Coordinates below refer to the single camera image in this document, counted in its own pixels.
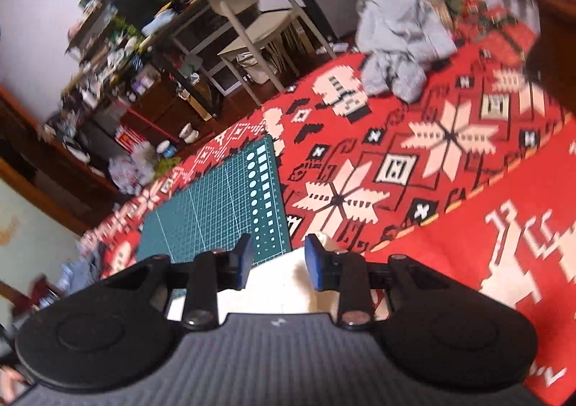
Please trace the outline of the white knit v-neck sweater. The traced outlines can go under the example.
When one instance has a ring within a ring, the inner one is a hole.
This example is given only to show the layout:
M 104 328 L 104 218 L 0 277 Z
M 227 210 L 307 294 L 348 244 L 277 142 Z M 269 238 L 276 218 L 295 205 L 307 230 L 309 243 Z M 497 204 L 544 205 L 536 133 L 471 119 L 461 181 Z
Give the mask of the white knit v-neck sweater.
M 317 292 L 307 272 L 305 249 L 297 248 L 251 269 L 244 289 L 224 290 L 217 295 L 219 321 L 231 313 L 338 314 L 340 295 Z

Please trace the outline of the beige plastic chair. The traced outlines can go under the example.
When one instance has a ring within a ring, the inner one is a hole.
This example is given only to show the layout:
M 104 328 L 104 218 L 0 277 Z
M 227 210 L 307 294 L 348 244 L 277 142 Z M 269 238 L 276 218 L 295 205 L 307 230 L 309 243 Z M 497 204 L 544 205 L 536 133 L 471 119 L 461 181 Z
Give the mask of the beige plastic chair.
M 259 0 L 207 1 L 216 14 L 225 17 L 229 21 L 237 34 L 236 40 L 222 49 L 219 53 L 219 57 L 256 104 L 260 104 L 260 100 L 244 80 L 238 69 L 234 66 L 233 61 L 239 54 L 244 52 L 250 53 L 256 60 L 257 65 L 264 71 L 264 73 L 266 73 L 266 76 L 269 77 L 269 80 L 273 83 L 276 89 L 279 92 L 283 91 L 284 86 L 263 57 L 262 50 L 266 48 L 270 42 L 279 38 L 281 33 L 283 33 L 283 31 L 286 30 L 286 28 L 296 19 L 301 19 L 306 24 L 331 58 L 335 58 L 336 56 L 336 53 L 329 45 L 326 38 L 321 34 L 296 0 L 287 0 L 290 5 L 288 10 L 259 14 L 250 26 L 243 26 L 237 15 L 256 5 Z

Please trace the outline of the green cutting mat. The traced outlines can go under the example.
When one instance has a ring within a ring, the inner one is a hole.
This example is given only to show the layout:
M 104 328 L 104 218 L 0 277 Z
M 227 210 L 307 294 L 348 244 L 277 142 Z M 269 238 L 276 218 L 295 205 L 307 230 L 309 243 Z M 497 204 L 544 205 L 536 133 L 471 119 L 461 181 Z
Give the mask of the green cutting mat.
M 252 237 L 256 266 L 292 251 L 270 136 L 248 143 L 148 213 L 137 261 L 160 254 L 189 262 L 202 252 L 233 249 L 244 234 Z

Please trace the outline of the white drawer shelf unit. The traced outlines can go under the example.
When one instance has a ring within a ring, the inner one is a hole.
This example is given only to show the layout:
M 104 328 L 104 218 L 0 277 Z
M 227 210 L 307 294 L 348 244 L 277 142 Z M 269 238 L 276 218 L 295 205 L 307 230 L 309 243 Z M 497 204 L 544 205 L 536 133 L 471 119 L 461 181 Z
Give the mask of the white drawer shelf unit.
M 237 32 L 226 17 L 217 15 L 207 0 L 198 1 L 184 21 L 168 36 L 179 50 L 175 65 L 190 82 L 208 81 L 213 92 L 227 96 L 240 87 L 239 81 L 221 60 L 219 52 L 236 40 Z

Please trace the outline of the grey crumpled garment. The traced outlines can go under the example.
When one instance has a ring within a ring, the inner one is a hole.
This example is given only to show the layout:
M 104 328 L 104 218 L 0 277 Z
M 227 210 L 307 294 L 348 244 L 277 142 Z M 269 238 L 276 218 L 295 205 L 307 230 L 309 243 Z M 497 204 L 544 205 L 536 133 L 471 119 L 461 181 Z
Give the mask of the grey crumpled garment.
M 390 92 L 405 103 L 420 99 L 427 72 L 457 52 L 452 35 L 428 0 L 357 0 L 355 46 L 369 96 Z

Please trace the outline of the white plastic bag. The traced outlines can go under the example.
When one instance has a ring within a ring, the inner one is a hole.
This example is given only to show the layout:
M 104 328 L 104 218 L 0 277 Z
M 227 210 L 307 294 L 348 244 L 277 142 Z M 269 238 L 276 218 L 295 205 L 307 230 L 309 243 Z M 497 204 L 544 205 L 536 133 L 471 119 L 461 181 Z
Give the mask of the white plastic bag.
M 113 157 L 108 162 L 108 173 L 121 193 L 139 195 L 154 180 L 157 153 L 154 146 L 137 144 L 128 155 Z

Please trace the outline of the brown wooden drawer cabinet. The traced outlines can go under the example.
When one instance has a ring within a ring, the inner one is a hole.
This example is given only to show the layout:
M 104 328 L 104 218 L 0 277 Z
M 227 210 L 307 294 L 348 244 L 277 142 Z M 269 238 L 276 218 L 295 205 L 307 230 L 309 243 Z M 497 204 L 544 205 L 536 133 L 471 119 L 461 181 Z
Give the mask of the brown wooden drawer cabinet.
M 164 140 L 183 142 L 180 133 L 188 124 L 199 132 L 199 140 L 214 136 L 211 125 L 177 94 L 176 84 L 167 77 L 157 80 L 134 103 L 130 103 L 120 118 L 120 124 L 155 146 Z

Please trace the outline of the folded blue jeans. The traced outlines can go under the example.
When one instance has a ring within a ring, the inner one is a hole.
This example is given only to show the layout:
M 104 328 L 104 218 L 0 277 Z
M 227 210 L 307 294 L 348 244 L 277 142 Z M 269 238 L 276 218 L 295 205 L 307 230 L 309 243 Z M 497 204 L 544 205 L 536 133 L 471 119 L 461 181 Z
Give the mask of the folded blue jeans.
M 76 260 L 63 263 L 60 266 L 62 274 L 56 287 L 68 296 L 96 283 L 102 273 L 102 259 L 102 251 L 95 250 L 87 255 L 80 255 Z

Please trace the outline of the red patterned christmas blanket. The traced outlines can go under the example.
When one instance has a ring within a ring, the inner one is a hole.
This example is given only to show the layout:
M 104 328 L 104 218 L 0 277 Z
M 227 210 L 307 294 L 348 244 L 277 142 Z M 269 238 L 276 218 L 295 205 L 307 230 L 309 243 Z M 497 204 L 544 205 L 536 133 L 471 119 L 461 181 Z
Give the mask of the red patterned christmas blanket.
M 528 388 L 575 388 L 575 120 L 463 21 L 421 99 L 366 95 L 363 56 L 321 66 L 237 121 L 80 241 L 103 275 L 134 264 L 145 216 L 247 143 L 273 139 L 292 251 L 314 232 L 382 262 L 405 253 L 527 316 Z

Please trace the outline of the blue white ceramic bowl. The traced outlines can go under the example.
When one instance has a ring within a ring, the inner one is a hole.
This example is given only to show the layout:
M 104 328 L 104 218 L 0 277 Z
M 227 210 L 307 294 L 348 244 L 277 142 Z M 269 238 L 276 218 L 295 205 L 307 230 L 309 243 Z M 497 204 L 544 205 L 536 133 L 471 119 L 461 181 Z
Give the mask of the blue white ceramic bowl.
M 175 147 L 169 140 L 164 140 L 156 147 L 156 152 L 162 158 L 172 158 L 176 155 L 177 147 Z

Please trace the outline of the dark wooden side table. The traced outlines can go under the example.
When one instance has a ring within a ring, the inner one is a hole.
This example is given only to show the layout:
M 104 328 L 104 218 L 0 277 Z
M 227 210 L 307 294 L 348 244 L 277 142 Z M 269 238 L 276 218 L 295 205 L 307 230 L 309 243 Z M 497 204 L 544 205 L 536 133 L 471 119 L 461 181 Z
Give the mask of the dark wooden side table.
M 575 0 L 533 1 L 540 35 L 527 55 L 527 70 L 562 107 L 575 113 Z

